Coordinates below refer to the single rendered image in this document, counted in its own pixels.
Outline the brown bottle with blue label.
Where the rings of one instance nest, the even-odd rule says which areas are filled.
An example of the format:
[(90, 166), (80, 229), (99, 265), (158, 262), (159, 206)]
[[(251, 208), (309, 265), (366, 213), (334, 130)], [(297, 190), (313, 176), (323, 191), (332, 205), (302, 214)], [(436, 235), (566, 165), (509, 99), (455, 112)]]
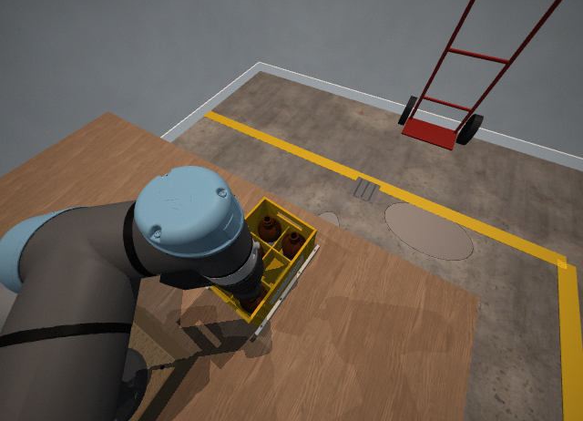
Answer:
[(292, 231), (288, 233), (282, 240), (282, 253), (283, 255), (292, 261), (294, 256), (306, 242), (304, 237), (297, 231)]

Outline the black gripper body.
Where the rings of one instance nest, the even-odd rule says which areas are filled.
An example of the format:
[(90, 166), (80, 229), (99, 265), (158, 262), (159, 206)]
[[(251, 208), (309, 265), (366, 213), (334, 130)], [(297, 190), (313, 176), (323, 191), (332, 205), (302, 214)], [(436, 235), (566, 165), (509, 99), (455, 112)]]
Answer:
[(251, 255), (247, 262), (234, 274), (222, 278), (206, 277), (193, 269), (168, 272), (160, 275), (159, 282), (182, 290), (218, 285), (239, 301), (261, 297), (261, 277), (264, 264), (259, 252), (260, 243), (252, 238)]

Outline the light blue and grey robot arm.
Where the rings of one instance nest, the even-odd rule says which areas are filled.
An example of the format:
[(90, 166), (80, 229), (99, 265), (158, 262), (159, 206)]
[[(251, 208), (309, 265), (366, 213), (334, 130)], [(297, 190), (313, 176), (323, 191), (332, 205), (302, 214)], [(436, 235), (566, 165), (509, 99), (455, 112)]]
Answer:
[(238, 271), (253, 242), (232, 195), (213, 170), (184, 166), (136, 200), (9, 230), (0, 241), (0, 421), (128, 421), (148, 382), (144, 357), (128, 348), (140, 280)]

